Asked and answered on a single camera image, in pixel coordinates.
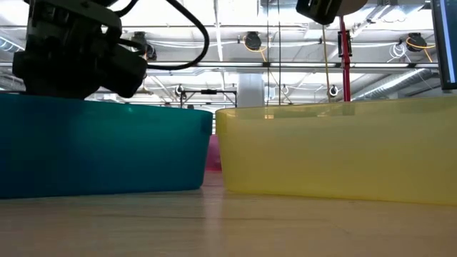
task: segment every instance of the plastic bin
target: plastic bin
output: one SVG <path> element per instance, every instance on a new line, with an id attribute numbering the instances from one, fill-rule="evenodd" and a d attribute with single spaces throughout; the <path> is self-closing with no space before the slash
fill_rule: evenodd
<path id="1" fill-rule="evenodd" d="M 231 191 L 457 204 L 457 98 L 226 109 Z"/>
<path id="2" fill-rule="evenodd" d="M 212 113 L 0 95 L 0 198 L 180 191 L 204 177 Z"/>

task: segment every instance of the black cable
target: black cable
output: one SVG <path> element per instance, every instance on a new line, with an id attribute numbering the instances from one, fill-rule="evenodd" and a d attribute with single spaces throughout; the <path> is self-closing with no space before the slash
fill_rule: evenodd
<path id="1" fill-rule="evenodd" d="M 131 0 L 130 3 L 127 6 L 125 6 L 122 10 L 115 11 L 114 13 L 117 14 L 117 16 L 119 16 L 119 18 L 121 18 L 121 17 L 125 16 L 126 14 L 128 14 L 128 12 L 133 9 L 136 2 L 138 2 L 138 0 Z"/>
<path id="2" fill-rule="evenodd" d="M 278 0 L 278 29 L 279 29 L 279 106 L 281 106 L 281 92 L 282 92 L 282 88 L 281 88 L 281 69 L 282 69 L 282 63 L 281 63 L 281 52 L 282 52 L 282 48 L 281 48 L 281 17 L 280 17 L 280 11 L 279 11 L 279 0 Z"/>
<path id="3" fill-rule="evenodd" d="M 270 0 L 266 0 L 266 63 L 267 63 L 267 74 L 268 74 L 268 96 L 266 98 L 266 107 L 270 105 Z"/>
<path id="4" fill-rule="evenodd" d="M 188 62 L 187 64 L 182 64 L 178 66 L 160 66 L 160 65 L 153 65 L 149 64 L 148 69 L 158 69 L 163 71 L 177 71 L 181 69 L 187 69 L 196 65 L 198 62 L 203 60 L 206 53 L 208 52 L 209 48 L 209 35 L 208 31 L 206 30 L 205 26 L 193 15 L 190 11 L 188 11 L 184 6 L 182 6 L 177 0 L 166 0 L 172 7 L 182 13 L 189 21 L 191 21 L 195 26 L 200 30 L 204 37 L 204 47 L 201 51 L 201 54 L 195 58 L 193 61 Z"/>

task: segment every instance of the pink object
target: pink object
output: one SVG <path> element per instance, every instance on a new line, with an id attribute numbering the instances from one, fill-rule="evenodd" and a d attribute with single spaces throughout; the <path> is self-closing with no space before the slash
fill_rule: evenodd
<path id="1" fill-rule="evenodd" d="M 222 172 L 219 141 L 216 135 L 211 136 L 209 139 L 208 156 L 206 157 L 206 171 Z"/>

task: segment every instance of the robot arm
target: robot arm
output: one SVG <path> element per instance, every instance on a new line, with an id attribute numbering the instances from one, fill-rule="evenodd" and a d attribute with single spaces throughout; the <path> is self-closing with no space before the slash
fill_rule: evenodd
<path id="1" fill-rule="evenodd" d="M 209 35 L 204 25 L 177 0 L 166 0 L 201 31 L 204 47 L 187 64 L 148 64 L 143 58 L 147 46 L 120 39 L 121 17 L 138 0 L 131 0 L 120 11 L 107 8 L 116 1 L 25 0 L 30 5 L 26 50 L 14 54 L 13 73 L 24 80 L 27 94 L 85 99 L 103 86 L 130 98 L 143 82 L 147 69 L 186 69 L 205 57 Z M 336 15 L 345 14 L 342 9 L 359 9 L 366 1 L 298 0 L 297 11 L 318 23 L 329 24 Z M 138 51 L 129 51 L 122 45 Z"/>

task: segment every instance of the yellow plastic bin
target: yellow plastic bin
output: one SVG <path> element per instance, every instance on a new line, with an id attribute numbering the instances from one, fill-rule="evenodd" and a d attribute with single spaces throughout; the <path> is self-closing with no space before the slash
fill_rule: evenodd
<path id="1" fill-rule="evenodd" d="M 457 97 L 216 113 L 242 193 L 457 204 Z"/>

